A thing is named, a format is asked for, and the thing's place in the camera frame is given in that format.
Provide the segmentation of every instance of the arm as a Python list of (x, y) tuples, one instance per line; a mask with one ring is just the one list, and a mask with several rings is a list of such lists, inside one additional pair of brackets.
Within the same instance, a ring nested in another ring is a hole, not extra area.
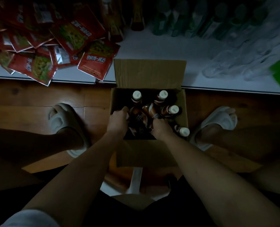
[(250, 183), (178, 137), (163, 119), (153, 127), (218, 226), (280, 226), (280, 209)]
[(63, 227), (81, 226), (100, 190), (110, 158), (127, 131), (127, 107), (109, 118), (107, 133), (52, 179), (23, 209), (42, 210)]

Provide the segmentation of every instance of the slipper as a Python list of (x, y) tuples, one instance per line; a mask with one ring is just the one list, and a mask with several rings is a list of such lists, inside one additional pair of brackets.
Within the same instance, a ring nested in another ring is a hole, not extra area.
[(225, 111), (227, 109), (230, 109), (230, 107), (218, 107), (216, 110), (214, 110), (209, 117), (207, 117), (192, 133), (190, 143), (202, 151), (206, 151), (208, 148), (212, 146), (212, 144), (197, 144), (195, 137), (196, 134), (204, 127), (206, 127), (209, 124), (216, 123), (220, 125), (223, 129), (225, 130), (233, 130), (235, 129), (237, 123), (238, 123), (238, 118), (235, 116), (234, 120), (230, 117), (229, 114), (227, 114)]
[(85, 152), (91, 145), (88, 137), (85, 135), (84, 130), (81, 128), (80, 124), (77, 120), (77, 114), (75, 110), (68, 104), (58, 103), (58, 106), (62, 108), (62, 110), (57, 111), (57, 114), (51, 116), (50, 111), (48, 113), (48, 122), (52, 129), (53, 134), (56, 134), (60, 129), (65, 127), (70, 127), (74, 129), (80, 137), (83, 139), (83, 147), (80, 150), (68, 150), (67, 153), (77, 158), (80, 154)]

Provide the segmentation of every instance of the cardboard box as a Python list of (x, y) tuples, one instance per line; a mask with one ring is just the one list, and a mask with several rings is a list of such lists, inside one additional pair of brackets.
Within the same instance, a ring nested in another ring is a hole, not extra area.
[[(130, 105), (132, 90), (158, 92), (168, 90), (176, 93), (175, 105), (182, 113), (175, 121), (188, 127), (185, 91), (181, 89), (186, 61), (171, 60), (132, 60), (114, 59), (117, 88), (111, 91), (112, 114), (115, 110)], [(169, 167), (176, 166), (172, 154), (159, 140), (124, 140), (117, 149), (117, 166), (133, 167)]]

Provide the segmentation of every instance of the wooden floor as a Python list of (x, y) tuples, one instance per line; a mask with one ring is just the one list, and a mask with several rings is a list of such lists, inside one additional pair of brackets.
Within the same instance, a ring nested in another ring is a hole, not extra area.
[[(84, 119), (91, 141), (95, 143), (106, 132), (111, 87), (114, 85), (62, 83), (51, 83), (49, 87), (45, 87), (34, 81), (0, 80), (0, 128), (50, 134), (48, 111), (57, 103), (67, 103)], [(223, 105), (236, 109), (239, 128), (280, 123), (280, 96), (207, 90), (186, 90), (186, 93), (190, 129), (215, 108)], [(251, 172), (260, 167), (255, 162), (216, 146), (207, 152), (236, 172)], [(33, 163), (25, 167), (25, 170), (39, 172), (70, 161), (72, 158), (62, 152)], [(158, 183), (167, 173), (181, 175), (179, 168), (144, 169), (142, 180)], [(132, 168), (116, 167), (114, 154), (106, 179), (125, 188), (131, 175)]]

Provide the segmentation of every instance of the white shelf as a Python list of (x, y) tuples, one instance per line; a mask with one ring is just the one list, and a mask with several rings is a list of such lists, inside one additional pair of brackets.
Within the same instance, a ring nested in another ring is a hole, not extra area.
[[(10, 75), (0, 66), (0, 78), (1, 79), (15, 79), (15, 80), (33, 80), (28, 76), (15, 72)], [(67, 82), (67, 83), (78, 83), (78, 84), (95, 84), (96, 78), (90, 76), (77, 69), (77, 66), (71, 66), (67, 68), (58, 69), (52, 82)]]
[[(121, 48), (115, 59), (161, 59), (186, 60), (183, 88), (197, 88), (224, 91), (241, 91), (280, 94), (280, 86), (271, 76), (256, 81), (245, 81), (242, 76), (233, 79), (208, 79), (201, 70), (208, 64), (208, 51), (213, 46), (220, 47), (216, 40), (202, 40), (199, 37), (185, 38), (169, 35), (155, 36), (150, 29), (141, 32), (126, 30), (125, 39), (119, 43)], [(280, 54), (280, 45), (275, 47), (273, 54)], [(115, 83), (114, 65), (109, 69), (104, 83)]]

